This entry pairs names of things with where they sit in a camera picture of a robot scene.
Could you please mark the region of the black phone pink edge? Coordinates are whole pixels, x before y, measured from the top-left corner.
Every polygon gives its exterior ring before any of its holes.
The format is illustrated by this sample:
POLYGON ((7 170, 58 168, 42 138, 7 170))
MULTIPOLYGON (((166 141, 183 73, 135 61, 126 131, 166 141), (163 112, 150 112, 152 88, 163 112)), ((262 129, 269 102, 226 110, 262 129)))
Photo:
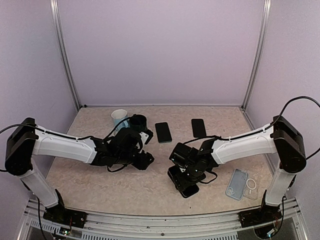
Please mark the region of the black phone pink edge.
POLYGON ((197 185, 192 185, 187 187, 185 190, 181 191, 181 195, 183 198, 189 198, 196 194, 199 191, 199 187, 197 185))

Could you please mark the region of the clear magsafe phone case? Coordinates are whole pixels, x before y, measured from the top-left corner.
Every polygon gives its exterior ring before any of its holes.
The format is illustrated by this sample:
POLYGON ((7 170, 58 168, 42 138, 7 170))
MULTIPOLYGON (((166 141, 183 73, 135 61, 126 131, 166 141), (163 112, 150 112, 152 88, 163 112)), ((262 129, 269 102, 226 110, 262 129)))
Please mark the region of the clear magsafe phone case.
POLYGON ((255 201, 258 199, 260 187, 260 174, 258 172, 249 172, 245 182, 243 197, 255 201))

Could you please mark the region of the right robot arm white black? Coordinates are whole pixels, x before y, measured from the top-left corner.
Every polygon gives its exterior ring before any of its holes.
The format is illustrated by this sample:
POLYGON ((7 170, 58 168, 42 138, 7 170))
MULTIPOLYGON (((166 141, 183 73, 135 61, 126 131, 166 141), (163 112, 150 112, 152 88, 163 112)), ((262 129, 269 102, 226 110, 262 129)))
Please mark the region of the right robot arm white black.
POLYGON ((272 123, 233 137, 213 136, 196 149, 177 143, 169 159, 173 166, 168 176, 184 198, 199 191, 197 184, 213 168, 246 157, 277 154, 279 166, 263 197, 263 205, 256 210, 256 218, 266 222, 275 212, 295 175, 307 165, 301 133, 284 117, 274 116, 272 123))

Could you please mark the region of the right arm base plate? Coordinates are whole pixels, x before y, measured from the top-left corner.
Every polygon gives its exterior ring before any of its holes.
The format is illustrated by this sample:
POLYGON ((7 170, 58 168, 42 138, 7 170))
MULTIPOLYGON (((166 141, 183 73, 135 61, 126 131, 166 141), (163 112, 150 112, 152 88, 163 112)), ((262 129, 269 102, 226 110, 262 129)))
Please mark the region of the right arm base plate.
POLYGON ((245 210, 238 213, 239 221, 242 228, 252 227, 282 218, 282 213, 279 210, 276 211, 261 211, 258 208, 252 210, 245 210))

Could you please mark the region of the light blue phone case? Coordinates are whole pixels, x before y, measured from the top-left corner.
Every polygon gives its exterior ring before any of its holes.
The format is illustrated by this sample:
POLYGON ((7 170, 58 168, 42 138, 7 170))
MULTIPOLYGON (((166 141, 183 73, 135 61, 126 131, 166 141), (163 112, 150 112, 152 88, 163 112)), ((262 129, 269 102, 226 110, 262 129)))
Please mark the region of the light blue phone case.
POLYGON ((249 174, 246 171, 236 168, 232 173, 225 195, 234 200, 240 201, 244 195, 248 176, 249 174))

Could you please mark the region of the black phone case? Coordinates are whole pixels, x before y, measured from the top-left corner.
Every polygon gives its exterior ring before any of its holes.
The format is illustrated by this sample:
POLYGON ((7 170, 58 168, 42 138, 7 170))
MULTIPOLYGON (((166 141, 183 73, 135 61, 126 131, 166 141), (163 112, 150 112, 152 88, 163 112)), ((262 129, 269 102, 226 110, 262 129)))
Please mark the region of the black phone case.
POLYGON ((174 173, 176 173, 178 171, 181 171, 181 169, 177 166, 172 166, 167 171, 167 174, 168 174, 169 178, 171 179, 171 181, 173 182, 173 184, 174 184, 174 173))

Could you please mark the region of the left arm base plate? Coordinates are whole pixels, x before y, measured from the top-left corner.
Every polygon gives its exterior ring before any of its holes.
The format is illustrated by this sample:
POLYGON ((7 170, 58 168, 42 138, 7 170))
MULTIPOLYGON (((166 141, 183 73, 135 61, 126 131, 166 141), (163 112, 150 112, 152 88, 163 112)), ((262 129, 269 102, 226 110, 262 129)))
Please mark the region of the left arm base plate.
POLYGON ((62 225, 83 229, 87 220, 87 213, 73 209, 53 209, 48 208, 43 214, 45 220, 62 225))

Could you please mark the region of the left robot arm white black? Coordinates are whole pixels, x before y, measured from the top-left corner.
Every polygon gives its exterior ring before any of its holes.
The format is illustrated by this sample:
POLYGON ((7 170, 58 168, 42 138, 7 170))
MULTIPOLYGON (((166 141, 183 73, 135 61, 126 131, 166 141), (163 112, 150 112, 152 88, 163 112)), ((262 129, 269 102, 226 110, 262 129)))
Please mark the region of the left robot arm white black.
POLYGON ((61 223, 70 218, 70 211, 59 191, 47 183, 33 163, 33 156, 71 159, 96 167, 120 165, 124 169, 132 165, 142 171, 154 161, 152 154, 143 149, 153 137, 152 131, 145 127, 141 130, 123 127, 105 138, 76 137, 48 130, 28 117, 13 128, 15 131, 6 143, 5 171, 17 176, 61 223))

